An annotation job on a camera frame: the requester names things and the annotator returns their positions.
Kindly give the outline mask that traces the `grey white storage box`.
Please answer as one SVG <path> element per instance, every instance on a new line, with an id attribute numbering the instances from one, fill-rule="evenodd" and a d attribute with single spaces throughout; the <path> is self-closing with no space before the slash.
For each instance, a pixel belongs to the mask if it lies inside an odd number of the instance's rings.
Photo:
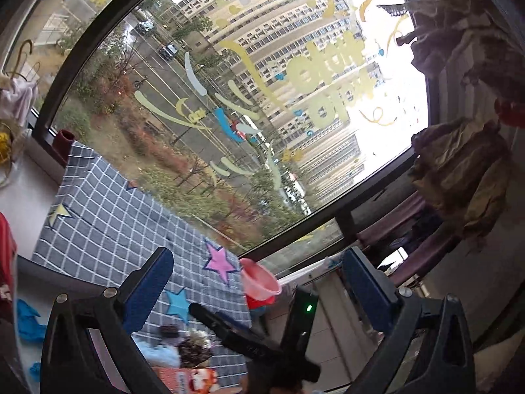
<path id="1" fill-rule="evenodd" d="M 132 272 L 119 287 L 97 295 L 56 297 L 46 324 L 17 308 L 17 331 L 22 339 L 42 346 L 41 393 L 141 393 L 149 376 L 131 338 L 132 296 L 141 272 Z"/>

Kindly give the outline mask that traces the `leopard print scrunchie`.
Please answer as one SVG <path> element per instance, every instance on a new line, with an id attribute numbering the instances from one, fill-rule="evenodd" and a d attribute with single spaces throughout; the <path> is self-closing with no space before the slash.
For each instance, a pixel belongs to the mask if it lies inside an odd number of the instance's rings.
<path id="1" fill-rule="evenodd" d="M 183 340 L 177 347 L 181 365 L 180 368 L 206 367 L 213 353 L 208 347 L 193 340 Z"/>

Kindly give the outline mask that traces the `dark red knitted cup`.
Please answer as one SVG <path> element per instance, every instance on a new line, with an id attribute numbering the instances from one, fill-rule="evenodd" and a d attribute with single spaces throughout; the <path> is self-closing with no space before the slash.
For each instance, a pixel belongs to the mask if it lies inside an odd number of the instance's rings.
<path id="1" fill-rule="evenodd" d="M 67 129 L 60 129 L 52 142 L 52 148 L 63 165 L 66 165 L 69 160 L 72 145 L 76 141 L 76 136 Z"/>

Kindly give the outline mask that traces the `grey checked star tablecloth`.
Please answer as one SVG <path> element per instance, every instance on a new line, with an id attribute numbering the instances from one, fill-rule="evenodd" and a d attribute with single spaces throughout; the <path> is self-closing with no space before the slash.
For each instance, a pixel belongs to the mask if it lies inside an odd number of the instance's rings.
<path id="1" fill-rule="evenodd" d="M 169 310 L 187 300 L 250 325 L 240 262 L 227 252 L 228 276 L 206 266 L 221 246 L 152 196 L 130 186 L 125 176 L 94 149 L 75 142 L 60 188 L 31 260 L 51 271 L 98 286 L 120 286 L 159 247 L 174 256 L 162 294 L 134 339 L 159 345 L 159 329 L 176 325 L 183 333 L 202 331 L 192 317 Z"/>

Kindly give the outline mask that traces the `pink plastic basin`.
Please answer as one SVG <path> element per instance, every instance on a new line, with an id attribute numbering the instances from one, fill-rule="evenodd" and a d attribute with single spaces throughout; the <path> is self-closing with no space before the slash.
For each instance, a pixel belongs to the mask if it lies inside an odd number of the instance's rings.
<path id="1" fill-rule="evenodd" d="M 241 258 L 240 266 L 240 276 L 247 296 L 256 301 L 265 301 L 281 294 L 279 281 L 264 266 L 249 258 Z"/>

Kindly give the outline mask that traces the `red plastic basin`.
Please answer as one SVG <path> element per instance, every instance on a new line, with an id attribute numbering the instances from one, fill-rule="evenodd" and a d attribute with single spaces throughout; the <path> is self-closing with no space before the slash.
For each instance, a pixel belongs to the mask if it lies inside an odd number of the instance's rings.
<path id="1" fill-rule="evenodd" d="M 274 304 L 275 299 L 276 299 L 275 296 L 270 296 L 269 298 L 265 300 L 256 300 L 249 295 L 247 295 L 245 298 L 246 298 L 246 303 L 247 303 L 249 310 L 256 310 L 261 307 L 270 306 Z"/>

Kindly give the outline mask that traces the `orange printed packet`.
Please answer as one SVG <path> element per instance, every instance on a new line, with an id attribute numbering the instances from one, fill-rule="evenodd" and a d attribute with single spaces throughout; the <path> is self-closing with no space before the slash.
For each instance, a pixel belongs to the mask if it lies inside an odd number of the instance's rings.
<path id="1" fill-rule="evenodd" d="M 209 394 L 220 389 L 213 369 L 154 366 L 153 370 L 174 394 Z"/>

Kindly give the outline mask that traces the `white dotted cloth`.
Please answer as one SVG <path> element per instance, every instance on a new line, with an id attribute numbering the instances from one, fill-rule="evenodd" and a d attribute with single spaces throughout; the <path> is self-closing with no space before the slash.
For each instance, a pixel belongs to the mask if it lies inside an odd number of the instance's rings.
<path id="1" fill-rule="evenodd" d="M 187 335 L 190 342 L 203 349 L 211 349 L 212 342 L 208 336 L 208 333 L 204 330 L 190 329 Z"/>

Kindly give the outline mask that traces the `yellow cloth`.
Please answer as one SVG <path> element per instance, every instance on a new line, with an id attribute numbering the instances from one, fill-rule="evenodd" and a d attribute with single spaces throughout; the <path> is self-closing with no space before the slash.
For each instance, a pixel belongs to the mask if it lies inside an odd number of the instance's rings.
<path id="1" fill-rule="evenodd" d="M 11 158 L 11 135 L 0 133 L 0 164 L 7 163 Z"/>

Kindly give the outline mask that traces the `blue cloth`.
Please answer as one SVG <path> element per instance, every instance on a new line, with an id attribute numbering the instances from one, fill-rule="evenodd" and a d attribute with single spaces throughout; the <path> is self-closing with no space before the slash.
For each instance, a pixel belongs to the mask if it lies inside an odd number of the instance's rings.
<path id="1" fill-rule="evenodd" d="M 17 300 L 17 323 L 20 339 L 33 344 L 42 344 L 45 340 L 46 325 L 37 321 L 40 314 L 26 301 Z"/>
<path id="2" fill-rule="evenodd" d="M 31 367 L 29 368 L 29 375 L 36 383 L 40 383 L 40 378 L 41 378 L 41 363 L 40 362 L 35 362 L 31 365 Z"/>

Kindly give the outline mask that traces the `striped knitted sock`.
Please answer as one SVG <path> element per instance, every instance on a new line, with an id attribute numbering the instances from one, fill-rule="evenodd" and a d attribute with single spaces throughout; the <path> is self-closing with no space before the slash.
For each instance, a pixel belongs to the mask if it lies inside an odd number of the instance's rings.
<path id="1" fill-rule="evenodd" d="M 181 334 L 176 325 L 161 325 L 159 327 L 159 334 L 162 343 L 168 345 L 178 346 L 182 341 Z"/>

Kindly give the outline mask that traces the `light blue fluffy scrunchie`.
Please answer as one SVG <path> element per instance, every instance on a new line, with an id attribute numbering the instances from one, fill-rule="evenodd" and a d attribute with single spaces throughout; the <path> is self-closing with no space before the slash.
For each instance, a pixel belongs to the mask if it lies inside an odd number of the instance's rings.
<path id="1" fill-rule="evenodd" d="M 166 344 L 151 345 L 145 340 L 139 339 L 134 339 L 134 342 L 144 359 L 151 366 L 174 368 L 181 366 L 181 357 L 175 346 Z"/>

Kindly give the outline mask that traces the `pink white towel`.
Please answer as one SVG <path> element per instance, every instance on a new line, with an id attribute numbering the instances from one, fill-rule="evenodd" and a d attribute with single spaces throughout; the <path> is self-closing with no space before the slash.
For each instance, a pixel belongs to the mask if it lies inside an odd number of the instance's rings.
<path id="1" fill-rule="evenodd" d="M 18 126 L 24 127 L 37 97 L 38 85 L 36 81 L 10 78 L 10 84 L 1 89 L 1 118 L 11 120 Z"/>

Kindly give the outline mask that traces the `dark red garment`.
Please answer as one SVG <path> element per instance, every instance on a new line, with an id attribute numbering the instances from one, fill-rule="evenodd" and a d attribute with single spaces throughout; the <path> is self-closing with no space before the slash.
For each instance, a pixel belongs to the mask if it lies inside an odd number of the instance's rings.
<path id="1" fill-rule="evenodd" d="M 9 323 L 13 322 L 13 262 L 16 260 L 17 245 L 5 216 L 0 213 L 0 316 Z"/>

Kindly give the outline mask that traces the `hanging brown clothes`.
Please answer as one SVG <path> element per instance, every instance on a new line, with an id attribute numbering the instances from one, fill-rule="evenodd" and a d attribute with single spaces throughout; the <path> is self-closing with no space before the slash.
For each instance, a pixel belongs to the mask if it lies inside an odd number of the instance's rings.
<path id="1" fill-rule="evenodd" d="M 470 45 L 480 48 L 480 59 L 460 84 L 489 88 L 495 114 L 488 120 L 461 117 L 414 134 L 410 179 L 447 228 L 463 239 L 482 240 L 506 207 L 513 164 L 500 129 L 524 126 L 524 51 L 491 0 L 409 0 L 383 9 L 413 16 L 414 30 L 396 43 L 411 47 L 413 66 L 427 78 L 436 78 Z"/>

